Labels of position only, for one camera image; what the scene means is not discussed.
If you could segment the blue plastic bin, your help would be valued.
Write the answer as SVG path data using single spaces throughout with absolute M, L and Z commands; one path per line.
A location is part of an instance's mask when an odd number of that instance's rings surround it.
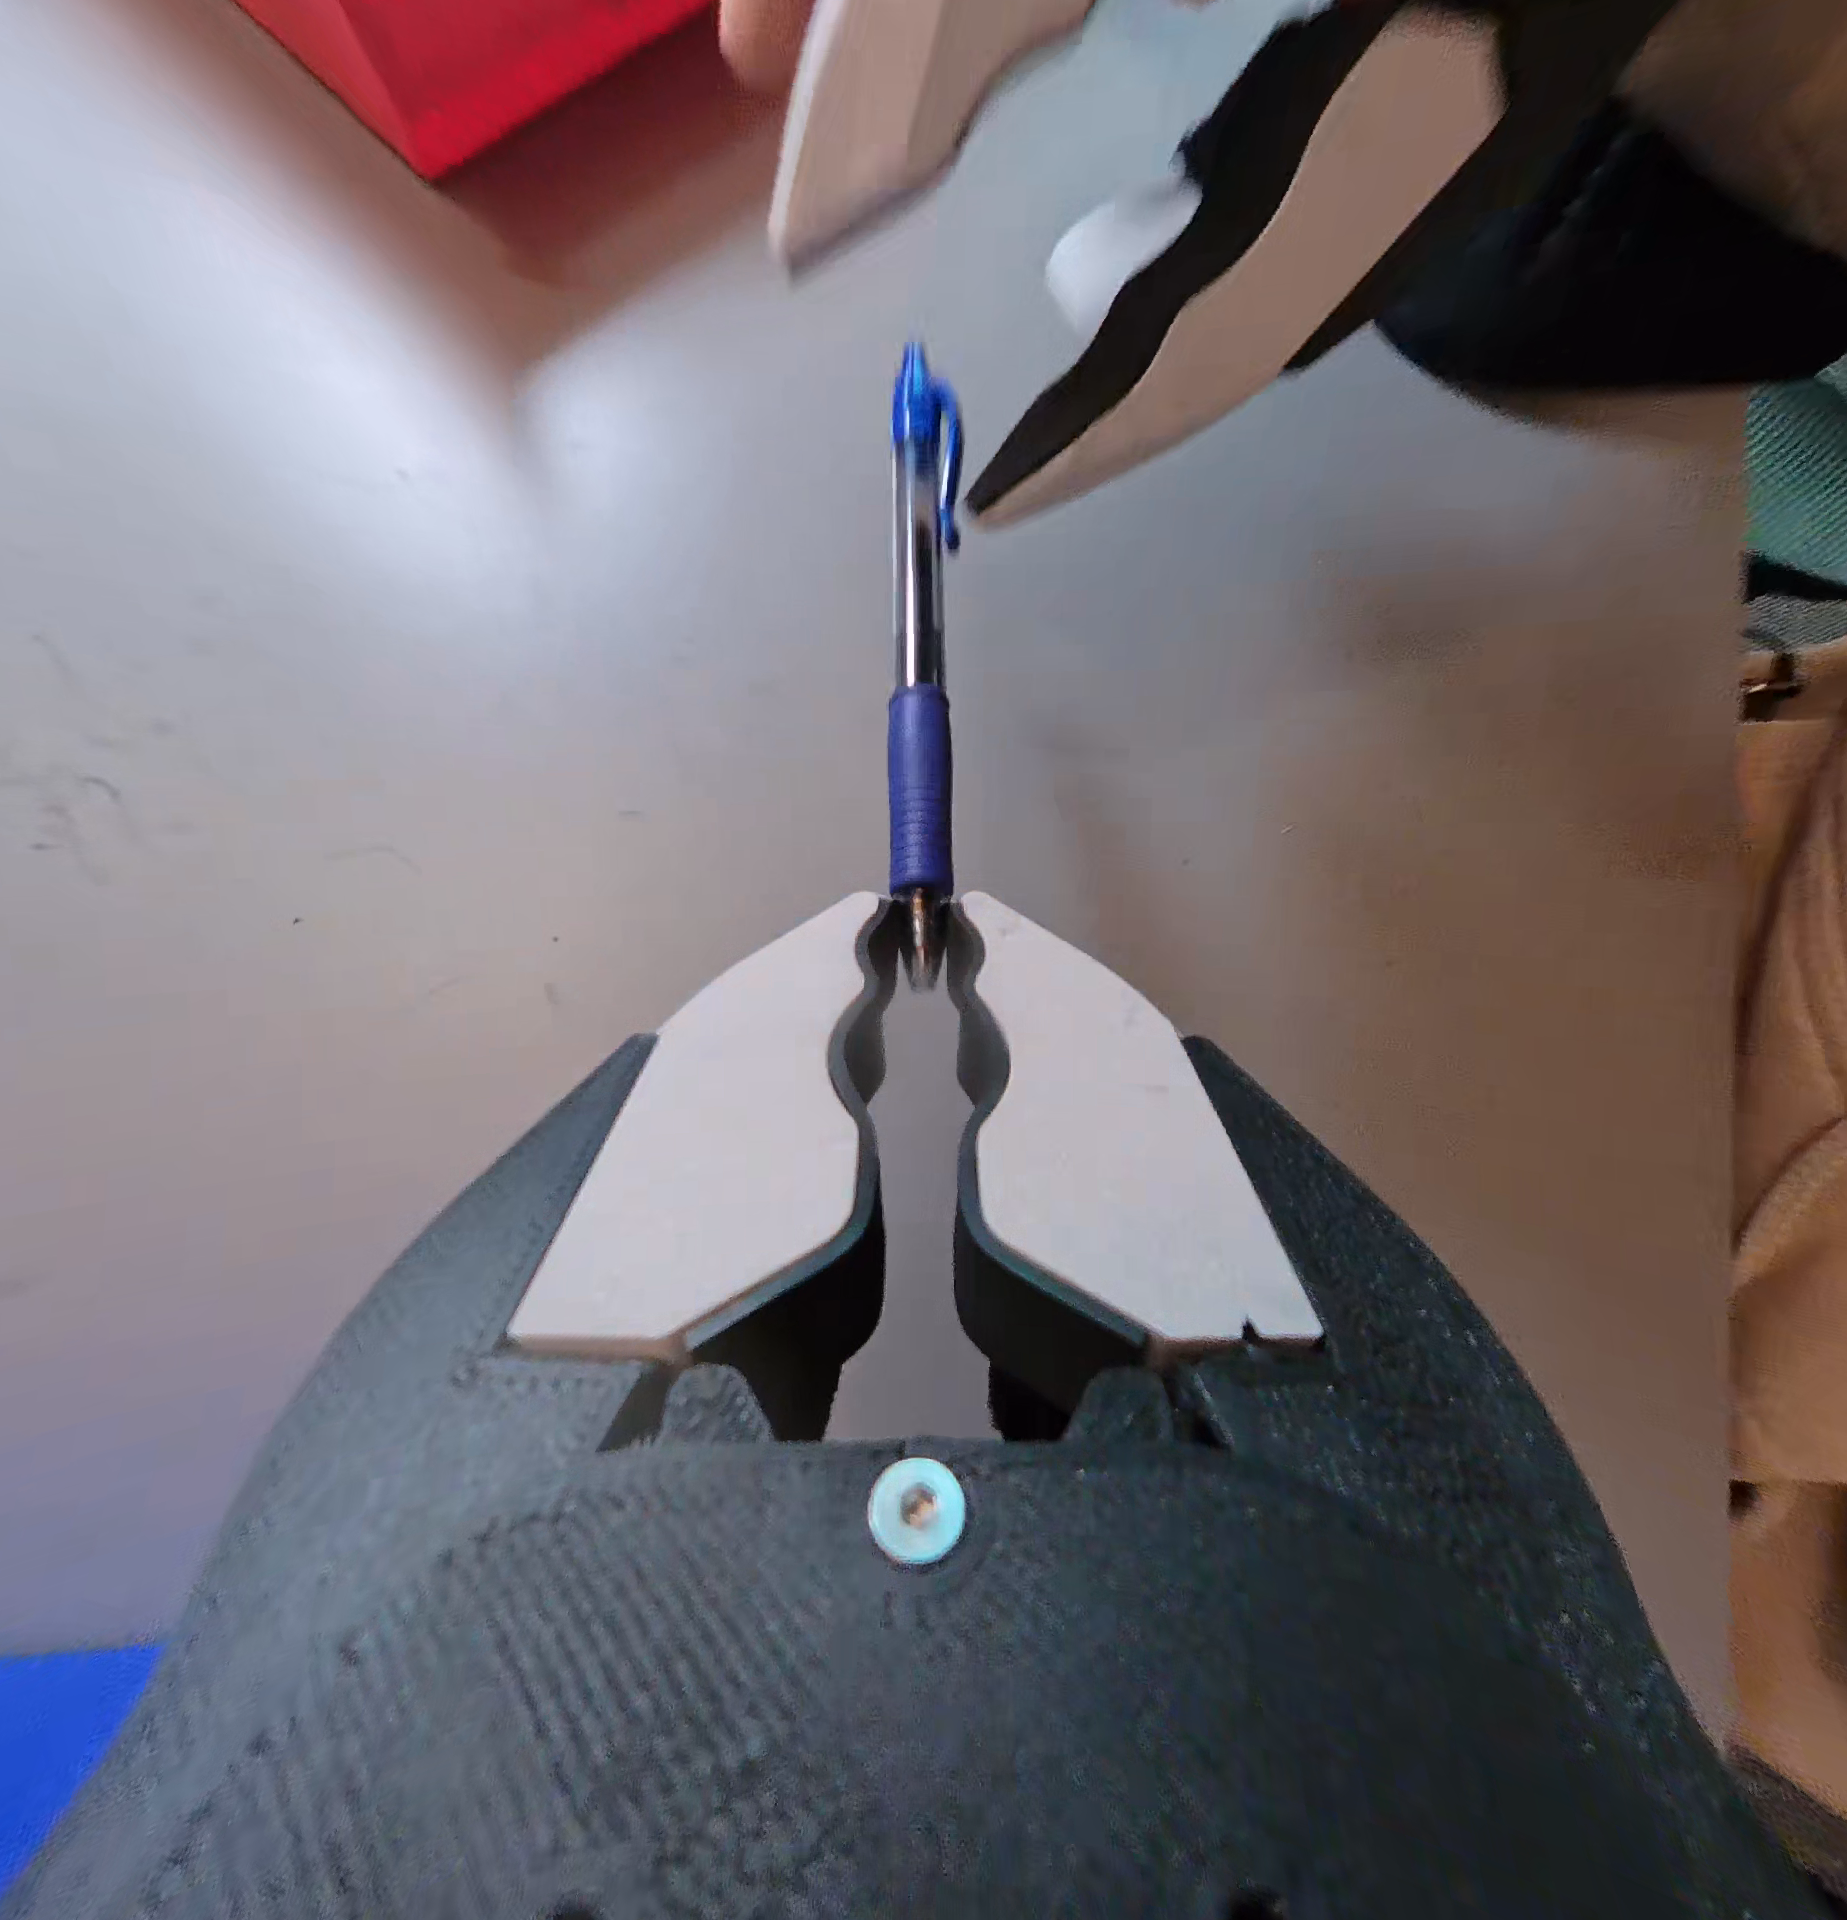
M 161 1653 L 0 1656 L 0 1895 L 119 1739 Z

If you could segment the red plastic bin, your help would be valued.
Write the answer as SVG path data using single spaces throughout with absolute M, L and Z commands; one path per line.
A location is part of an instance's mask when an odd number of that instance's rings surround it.
M 240 2 L 420 180 L 439 180 L 710 2 Z

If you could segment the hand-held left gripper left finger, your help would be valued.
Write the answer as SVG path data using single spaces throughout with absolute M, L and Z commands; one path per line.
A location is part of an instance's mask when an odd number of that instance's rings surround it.
M 517 1351 L 688 1364 L 842 1240 L 867 1147 L 833 1050 L 886 908 L 845 896 L 659 1028 L 507 1326 Z

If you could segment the person's right forearm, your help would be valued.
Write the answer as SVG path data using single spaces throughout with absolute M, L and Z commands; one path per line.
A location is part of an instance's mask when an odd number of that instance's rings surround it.
M 1847 2 L 1681 2 L 1622 96 L 1731 197 L 1847 263 Z

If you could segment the person's right hand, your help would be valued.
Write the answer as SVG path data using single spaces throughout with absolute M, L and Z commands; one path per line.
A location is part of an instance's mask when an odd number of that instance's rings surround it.
M 796 77 L 812 0 L 719 2 L 721 59 L 750 93 L 778 96 Z

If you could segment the teal mesh chair seat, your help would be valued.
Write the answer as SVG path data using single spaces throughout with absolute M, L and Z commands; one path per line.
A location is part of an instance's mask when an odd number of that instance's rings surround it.
M 1751 595 L 1847 601 L 1847 383 L 1760 386 L 1745 420 Z

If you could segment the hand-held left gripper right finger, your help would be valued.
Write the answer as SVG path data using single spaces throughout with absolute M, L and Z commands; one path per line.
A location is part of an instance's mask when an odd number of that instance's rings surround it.
M 1321 1312 L 1177 1024 L 988 893 L 950 920 L 954 1294 L 994 1369 L 1311 1353 Z

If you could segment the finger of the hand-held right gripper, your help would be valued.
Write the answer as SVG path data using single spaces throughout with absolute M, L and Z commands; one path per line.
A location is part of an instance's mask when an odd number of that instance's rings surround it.
M 792 273 L 937 182 L 1015 67 L 1089 2 L 817 2 L 782 126 L 768 235 Z
M 1495 131 L 1499 35 L 1432 5 L 1270 32 L 1190 141 L 1188 225 L 1131 273 L 1073 366 L 968 484 L 1007 525 L 1108 487 L 1242 410 Z

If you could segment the blue ballpoint pen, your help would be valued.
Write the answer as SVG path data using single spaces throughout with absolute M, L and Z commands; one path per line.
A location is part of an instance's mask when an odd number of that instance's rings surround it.
M 961 547 L 961 490 L 961 400 L 924 345 L 907 343 L 890 396 L 887 896 L 903 918 L 914 990 L 940 977 L 957 890 L 945 579 Z

